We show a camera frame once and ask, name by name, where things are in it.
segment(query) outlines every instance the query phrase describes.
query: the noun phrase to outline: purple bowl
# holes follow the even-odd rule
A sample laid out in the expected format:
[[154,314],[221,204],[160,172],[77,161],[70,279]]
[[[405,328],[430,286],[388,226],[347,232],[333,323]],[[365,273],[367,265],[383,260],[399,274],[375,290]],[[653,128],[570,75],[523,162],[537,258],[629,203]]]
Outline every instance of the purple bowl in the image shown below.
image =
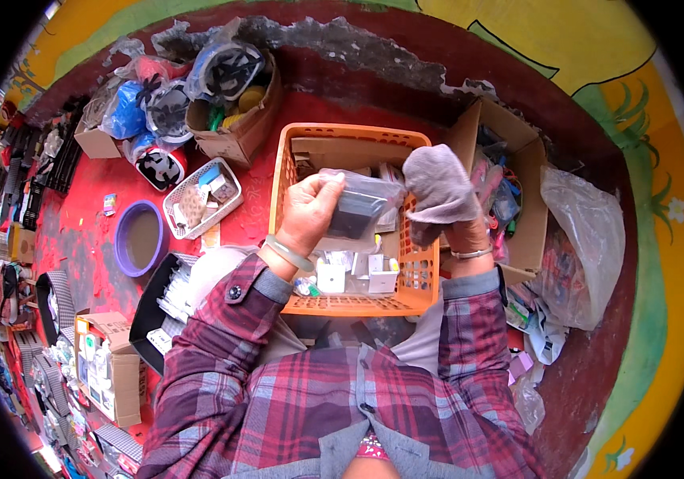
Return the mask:
[[[158,223],[158,234],[149,238],[147,229],[155,226],[153,216]],[[142,225],[137,225],[137,220],[140,219]],[[142,276],[161,263],[169,249],[169,231],[166,230],[165,224],[158,208],[144,199],[132,203],[121,213],[116,225],[113,254],[122,273],[131,277]],[[144,226],[145,230],[133,229],[140,226]],[[134,261],[131,251],[137,251]]]

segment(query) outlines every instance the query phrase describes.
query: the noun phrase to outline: silver bracelet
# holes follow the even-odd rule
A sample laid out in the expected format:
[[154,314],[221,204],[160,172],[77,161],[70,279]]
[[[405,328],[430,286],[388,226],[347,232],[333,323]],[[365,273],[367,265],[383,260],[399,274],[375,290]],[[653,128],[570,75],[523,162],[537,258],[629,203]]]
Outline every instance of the silver bracelet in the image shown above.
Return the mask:
[[493,250],[494,250],[494,245],[491,244],[491,245],[490,245],[489,247],[487,247],[486,249],[484,249],[484,250],[479,250],[479,251],[475,251],[475,252],[473,252],[473,253],[456,253],[456,252],[452,251],[451,254],[452,254],[453,257],[455,257],[455,258],[457,258],[457,259],[460,259],[460,260],[468,260],[468,259],[470,259],[471,257],[478,257],[478,256],[483,256],[484,254],[491,253]]
[[267,235],[265,237],[265,244],[270,246],[270,248],[278,253],[280,257],[284,258],[289,263],[294,264],[302,271],[310,273],[315,269],[313,263],[308,258],[303,257],[301,254],[294,253],[285,244],[275,239],[275,235]]

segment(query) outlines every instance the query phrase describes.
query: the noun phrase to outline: red plaid shirt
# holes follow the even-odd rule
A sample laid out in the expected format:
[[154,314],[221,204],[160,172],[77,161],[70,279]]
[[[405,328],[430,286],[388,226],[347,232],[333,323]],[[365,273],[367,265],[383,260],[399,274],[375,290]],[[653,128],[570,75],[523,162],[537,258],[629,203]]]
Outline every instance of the red plaid shirt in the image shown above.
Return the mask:
[[291,292],[252,254],[166,354],[137,476],[338,477],[369,427],[401,477],[543,476],[508,388],[498,281],[443,283],[439,377],[366,345],[252,370]]

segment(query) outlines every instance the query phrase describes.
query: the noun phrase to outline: painted mural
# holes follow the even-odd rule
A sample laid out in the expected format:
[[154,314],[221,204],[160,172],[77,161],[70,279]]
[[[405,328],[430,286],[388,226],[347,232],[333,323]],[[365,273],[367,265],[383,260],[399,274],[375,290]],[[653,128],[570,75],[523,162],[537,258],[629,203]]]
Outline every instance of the painted mural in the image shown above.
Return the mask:
[[[227,2],[69,0],[13,65],[7,98],[25,107],[122,35]],[[621,149],[637,217],[632,326],[613,392],[573,474],[627,477],[684,386],[684,102],[652,37],[620,1],[366,5],[439,18],[506,51],[570,95]]]

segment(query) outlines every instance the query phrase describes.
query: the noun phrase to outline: water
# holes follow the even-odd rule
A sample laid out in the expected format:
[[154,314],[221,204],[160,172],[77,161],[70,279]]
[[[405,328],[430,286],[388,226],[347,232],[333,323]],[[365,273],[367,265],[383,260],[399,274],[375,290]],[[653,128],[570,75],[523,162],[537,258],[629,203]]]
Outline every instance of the water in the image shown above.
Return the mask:
[[158,244],[158,217],[155,212],[144,211],[129,225],[127,255],[134,267],[143,269],[153,261]]

